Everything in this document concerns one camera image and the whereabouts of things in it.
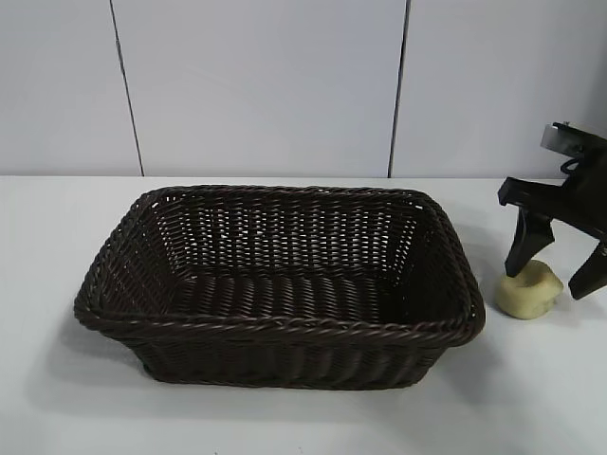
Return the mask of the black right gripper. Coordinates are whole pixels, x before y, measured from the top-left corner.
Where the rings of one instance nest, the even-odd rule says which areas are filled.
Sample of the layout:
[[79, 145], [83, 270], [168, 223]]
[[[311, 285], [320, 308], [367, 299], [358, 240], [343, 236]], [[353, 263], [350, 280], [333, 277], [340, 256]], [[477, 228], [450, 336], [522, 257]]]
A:
[[[559, 185], [507, 178], [498, 190], [503, 206], [516, 206], [517, 225], [505, 261], [508, 277], [516, 277], [533, 257], [554, 242], [553, 220], [562, 221], [595, 239], [606, 240], [606, 153], [591, 151], [564, 164], [567, 178]], [[599, 243], [570, 279], [574, 300], [606, 285], [606, 244]]]

